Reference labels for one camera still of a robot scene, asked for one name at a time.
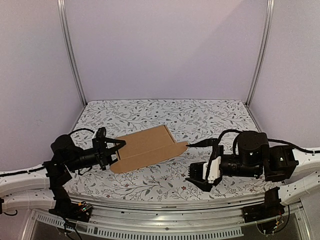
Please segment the right aluminium frame post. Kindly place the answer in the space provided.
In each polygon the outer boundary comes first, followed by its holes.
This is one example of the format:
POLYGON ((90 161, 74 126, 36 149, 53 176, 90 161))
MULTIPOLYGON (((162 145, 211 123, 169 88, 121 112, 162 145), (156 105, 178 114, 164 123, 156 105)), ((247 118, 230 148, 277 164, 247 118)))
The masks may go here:
POLYGON ((261 74, 261 70, 263 67, 263 62, 265 59, 265 55, 267 52, 268 47, 268 41, 270 36, 270 31, 272 28, 272 20, 273 20, 273 14, 274 14, 274 7, 275 7, 275 0, 268 0, 266 5, 266 13, 265 13, 265 19, 264 19, 264 25, 263 25, 263 31, 262 31, 262 39, 259 47, 258 57, 257 61, 254 67, 254 72, 251 80, 251 84, 249 87, 248 95, 246 97, 245 105, 247 108, 250 108, 255 92, 257 89, 259 77, 261 74))

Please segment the brown cardboard paper box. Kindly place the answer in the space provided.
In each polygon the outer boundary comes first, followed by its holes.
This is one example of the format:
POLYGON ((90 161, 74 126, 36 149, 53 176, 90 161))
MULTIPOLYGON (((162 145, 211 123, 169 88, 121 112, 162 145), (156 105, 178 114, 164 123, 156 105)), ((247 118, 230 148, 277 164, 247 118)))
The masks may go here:
POLYGON ((183 154, 189 144, 177 142, 167 126, 160 125, 117 138, 126 145, 116 153, 117 162, 110 166, 115 174, 128 173, 145 168, 183 154))

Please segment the aluminium front rail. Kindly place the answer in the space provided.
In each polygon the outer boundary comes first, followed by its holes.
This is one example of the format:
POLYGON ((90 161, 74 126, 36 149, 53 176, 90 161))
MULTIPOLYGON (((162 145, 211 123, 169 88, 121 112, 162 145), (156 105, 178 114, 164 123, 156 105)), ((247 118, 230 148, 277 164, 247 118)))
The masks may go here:
POLYGON ((263 234, 245 222, 242 208, 262 203, 262 194, 195 201, 132 201, 88 197, 88 222, 75 227, 45 210, 29 213, 23 240, 311 240, 303 205, 296 201, 277 231, 263 234))

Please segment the aluminium frame post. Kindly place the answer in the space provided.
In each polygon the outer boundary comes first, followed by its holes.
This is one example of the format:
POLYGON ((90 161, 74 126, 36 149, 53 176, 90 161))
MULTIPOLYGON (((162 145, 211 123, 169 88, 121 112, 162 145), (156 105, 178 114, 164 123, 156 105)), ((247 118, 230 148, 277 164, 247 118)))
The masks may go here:
POLYGON ((275 0, 268 0, 266 5, 266 13, 265 13, 265 19, 264 19, 264 25, 263 25, 263 31, 262 31, 262 39, 259 47, 258 57, 257 61, 254 67, 254 72, 251 80, 251 84, 249 87, 248 95, 246 97, 245 105, 247 108, 250 108, 255 92, 257 89, 259 77, 261 74, 261 70, 263 67, 263 62, 265 59, 265 55, 267 52, 268 47, 268 41, 270 36, 270 31, 272 28, 272 20, 273 20, 273 14, 274 14, 274 7, 275 7, 275 0))
POLYGON ((77 61, 75 58, 75 53, 72 45, 72 39, 71 39, 70 29, 68 25, 67 11, 66 11, 66 2, 64 0, 57 0, 57 8, 58 8, 62 35, 64 39, 64 44, 67 52, 71 73, 73 76, 73 80, 75 83, 75 87, 76 87, 80 102, 82 106, 85 107, 88 104, 88 101, 85 96, 83 84, 81 82, 80 73, 78 70, 77 61))

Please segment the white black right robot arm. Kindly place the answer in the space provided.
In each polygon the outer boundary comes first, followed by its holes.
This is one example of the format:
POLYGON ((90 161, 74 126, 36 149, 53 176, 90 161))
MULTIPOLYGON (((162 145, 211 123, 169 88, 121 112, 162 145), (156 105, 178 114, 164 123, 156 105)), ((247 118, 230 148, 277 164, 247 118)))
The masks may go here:
POLYGON ((210 192, 224 176, 256 178, 267 182, 282 182, 311 168, 320 166, 320 150, 305 149, 291 142, 268 138, 264 132, 239 131, 232 143, 232 153, 225 154, 218 138, 207 138, 188 144, 189 148, 211 147, 208 161, 192 163, 186 180, 204 192, 210 192))

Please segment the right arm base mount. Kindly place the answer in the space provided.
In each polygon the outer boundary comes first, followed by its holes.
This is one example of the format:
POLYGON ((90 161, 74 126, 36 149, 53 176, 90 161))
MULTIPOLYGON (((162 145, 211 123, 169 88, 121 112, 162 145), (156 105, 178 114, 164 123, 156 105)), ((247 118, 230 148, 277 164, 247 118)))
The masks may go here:
POLYGON ((279 190, 278 186, 267 190, 262 203, 242 207, 244 222, 251 223, 284 214, 285 205, 281 203, 279 190))

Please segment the left aluminium frame post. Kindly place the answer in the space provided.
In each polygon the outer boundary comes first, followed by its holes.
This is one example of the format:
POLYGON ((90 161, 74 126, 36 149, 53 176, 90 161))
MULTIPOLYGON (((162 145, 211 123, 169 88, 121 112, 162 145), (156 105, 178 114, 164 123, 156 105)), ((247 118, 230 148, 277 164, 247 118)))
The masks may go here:
POLYGON ((75 87, 76 87, 80 102, 82 106, 85 107, 88 104, 88 101, 85 96, 83 84, 81 82, 80 73, 78 70, 77 61, 75 58, 75 53, 72 45, 72 39, 71 39, 70 29, 68 25, 67 11, 66 11, 66 2, 64 0, 57 0, 57 8, 58 8, 62 35, 64 39, 64 44, 67 52, 71 73, 73 76, 73 80, 75 83, 75 87))

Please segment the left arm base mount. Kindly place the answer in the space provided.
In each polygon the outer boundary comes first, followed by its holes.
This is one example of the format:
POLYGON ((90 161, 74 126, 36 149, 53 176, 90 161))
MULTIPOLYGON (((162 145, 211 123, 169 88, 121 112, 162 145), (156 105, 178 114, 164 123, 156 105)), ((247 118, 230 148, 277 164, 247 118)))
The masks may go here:
POLYGON ((85 223, 89 222, 93 211, 92 204, 87 203, 86 201, 78 203, 72 202, 63 187, 53 188, 51 191, 53 193, 55 204, 54 208, 48 210, 50 214, 67 220, 75 220, 85 223))

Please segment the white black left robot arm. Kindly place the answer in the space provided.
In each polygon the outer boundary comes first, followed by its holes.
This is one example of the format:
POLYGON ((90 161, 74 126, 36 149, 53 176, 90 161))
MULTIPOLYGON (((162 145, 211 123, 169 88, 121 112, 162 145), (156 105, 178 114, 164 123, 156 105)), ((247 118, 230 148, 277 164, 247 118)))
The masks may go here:
POLYGON ((73 172, 91 170, 98 165, 105 170, 115 163, 112 155, 124 147, 124 140, 96 133, 92 147, 82 149, 69 134, 59 136, 52 144, 53 157, 34 167, 0 174, 0 212, 14 216, 20 209, 47 209, 51 214, 79 220, 91 215, 92 205, 73 203, 64 188, 73 172))

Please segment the floral patterned table mat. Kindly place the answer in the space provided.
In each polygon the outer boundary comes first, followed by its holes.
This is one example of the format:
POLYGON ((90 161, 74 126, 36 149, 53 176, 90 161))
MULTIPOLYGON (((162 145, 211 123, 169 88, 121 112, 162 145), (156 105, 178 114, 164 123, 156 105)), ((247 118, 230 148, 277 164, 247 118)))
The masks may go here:
MULTIPOLYGON (((256 130, 239 100, 103 100, 91 101, 77 120, 71 137, 83 148, 92 147, 92 131, 106 128, 109 138, 165 125, 177 142, 196 143, 216 138, 228 129, 256 130)), ((191 163, 207 161, 210 148, 189 148, 182 155, 128 173, 109 169, 73 173, 65 184, 72 197, 127 201, 203 201, 264 194, 276 186, 259 178, 228 177, 210 192, 185 180, 191 163)))

